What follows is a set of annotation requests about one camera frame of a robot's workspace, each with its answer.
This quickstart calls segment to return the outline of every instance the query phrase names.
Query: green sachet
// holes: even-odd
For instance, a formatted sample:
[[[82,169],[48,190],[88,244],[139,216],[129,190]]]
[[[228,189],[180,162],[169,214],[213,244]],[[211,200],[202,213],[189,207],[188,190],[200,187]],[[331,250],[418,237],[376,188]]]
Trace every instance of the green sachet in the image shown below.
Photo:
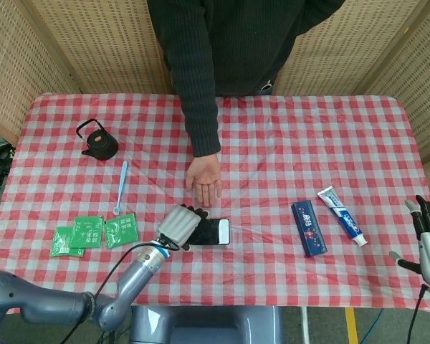
[[[70,248],[102,246],[103,218],[101,216],[78,216],[73,220]]]
[[[72,238],[72,227],[57,227],[54,231],[54,238],[52,240],[50,257],[59,256],[75,256],[83,257],[85,249],[71,249],[70,240]]]
[[[136,242],[138,240],[137,224],[134,214],[119,216],[105,222],[107,248]]]

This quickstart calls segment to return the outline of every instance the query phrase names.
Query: human hand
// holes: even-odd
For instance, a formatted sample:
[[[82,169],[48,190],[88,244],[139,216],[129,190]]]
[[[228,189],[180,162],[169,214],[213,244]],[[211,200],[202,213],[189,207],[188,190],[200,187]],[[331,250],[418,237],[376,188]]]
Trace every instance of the human hand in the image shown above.
[[[221,171],[216,154],[194,158],[186,172],[186,190],[196,189],[199,203],[215,203],[215,193],[221,196]]]

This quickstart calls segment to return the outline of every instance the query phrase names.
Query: blue box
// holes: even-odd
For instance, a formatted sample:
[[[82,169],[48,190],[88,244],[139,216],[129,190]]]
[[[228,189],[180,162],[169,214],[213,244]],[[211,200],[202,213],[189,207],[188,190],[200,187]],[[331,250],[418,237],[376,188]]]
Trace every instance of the blue box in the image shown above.
[[[292,211],[306,256],[312,257],[327,252],[312,203],[309,200],[297,202],[292,205]]]

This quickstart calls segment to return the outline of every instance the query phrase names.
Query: smartphone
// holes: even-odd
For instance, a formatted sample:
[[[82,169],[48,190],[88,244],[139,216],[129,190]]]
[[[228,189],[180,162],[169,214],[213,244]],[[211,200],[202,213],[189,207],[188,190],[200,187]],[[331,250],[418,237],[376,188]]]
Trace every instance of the smartphone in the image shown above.
[[[227,245],[229,244],[228,219],[204,219],[199,222],[188,238],[190,245]]]

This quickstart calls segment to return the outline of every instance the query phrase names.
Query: red checkered tablecloth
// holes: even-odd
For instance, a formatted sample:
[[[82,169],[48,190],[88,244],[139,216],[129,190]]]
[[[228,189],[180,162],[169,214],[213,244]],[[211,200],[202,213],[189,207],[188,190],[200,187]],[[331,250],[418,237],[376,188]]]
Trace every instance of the red checkered tablecloth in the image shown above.
[[[231,244],[174,252],[137,302],[146,304],[414,307],[421,280],[394,266],[418,259],[403,205],[428,195],[408,117],[388,97],[219,98],[224,193],[212,217],[231,220]],[[97,118],[119,142],[108,161],[82,156],[75,128]],[[97,129],[83,130],[85,137]],[[175,204],[191,148],[172,95],[38,97],[25,120],[0,206],[0,269],[37,285],[95,291],[129,245],[49,257],[54,229],[76,216],[113,218],[119,175],[129,162],[122,213],[140,239]],[[333,185],[369,244],[357,247],[317,198]],[[306,258],[290,206],[310,199],[328,253]],[[115,280],[104,291],[115,293]]]

